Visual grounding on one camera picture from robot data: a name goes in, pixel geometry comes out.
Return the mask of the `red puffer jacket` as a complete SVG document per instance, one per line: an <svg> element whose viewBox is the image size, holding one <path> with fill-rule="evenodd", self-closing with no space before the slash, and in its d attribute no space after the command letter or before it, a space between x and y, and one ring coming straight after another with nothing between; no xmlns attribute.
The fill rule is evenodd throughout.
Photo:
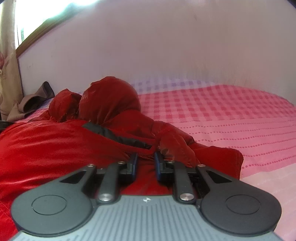
<svg viewBox="0 0 296 241"><path fill-rule="evenodd" d="M106 167L137 153L137 177L124 194L171 192L156 180L156 151L187 167L204 164L240 177L238 150L199 144L170 123L149 118L143 100L127 82L106 77L83 94L64 89L39 117L8 126L1 133L1 240L16 233L10 211L17 196L91 163Z"/></svg>

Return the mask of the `pink checked bed sheet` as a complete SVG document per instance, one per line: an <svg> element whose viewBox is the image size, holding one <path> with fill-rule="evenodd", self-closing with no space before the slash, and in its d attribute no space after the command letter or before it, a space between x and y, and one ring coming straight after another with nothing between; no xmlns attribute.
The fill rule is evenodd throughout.
<svg viewBox="0 0 296 241"><path fill-rule="evenodd" d="M141 94L149 118L170 123L205 146L243 155L240 179L279 199L276 233L295 240L295 107L258 90L214 85Z"/></svg>

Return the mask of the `brown folded cloth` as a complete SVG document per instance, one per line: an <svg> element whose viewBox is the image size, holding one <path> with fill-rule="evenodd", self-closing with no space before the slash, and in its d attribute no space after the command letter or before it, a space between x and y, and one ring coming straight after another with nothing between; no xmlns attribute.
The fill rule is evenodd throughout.
<svg viewBox="0 0 296 241"><path fill-rule="evenodd" d="M34 93L25 96L20 103L16 103L8 115L6 121L15 122L27 118L35 112L45 101L55 97L55 93L48 81Z"/></svg>

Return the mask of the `beige patterned curtain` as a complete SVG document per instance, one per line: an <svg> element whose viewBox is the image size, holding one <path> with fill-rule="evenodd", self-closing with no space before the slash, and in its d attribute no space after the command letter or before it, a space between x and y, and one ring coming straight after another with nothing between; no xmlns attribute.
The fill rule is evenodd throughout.
<svg viewBox="0 0 296 241"><path fill-rule="evenodd" d="M16 1L1 3L1 119L6 120L13 106L23 99L15 43Z"/></svg>

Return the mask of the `wooden window frame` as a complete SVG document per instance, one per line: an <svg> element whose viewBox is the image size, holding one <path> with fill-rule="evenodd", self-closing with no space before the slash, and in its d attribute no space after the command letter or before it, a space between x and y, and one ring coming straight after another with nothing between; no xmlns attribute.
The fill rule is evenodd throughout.
<svg viewBox="0 0 296 241"><path fill-rule="evenodd" d="M38 26L33 27L33 31L29 30L29 35L25 37L22 43L16 48L16 57L20 57L27 49L32 46L36 41L43 37L46 33L53 28L57 27L66 20L77 15L82 10L94 5L95 1L56 1L57 7L50 7L43 11L44 15L48 18L44 21L33 20L38 23Z"/></svg>

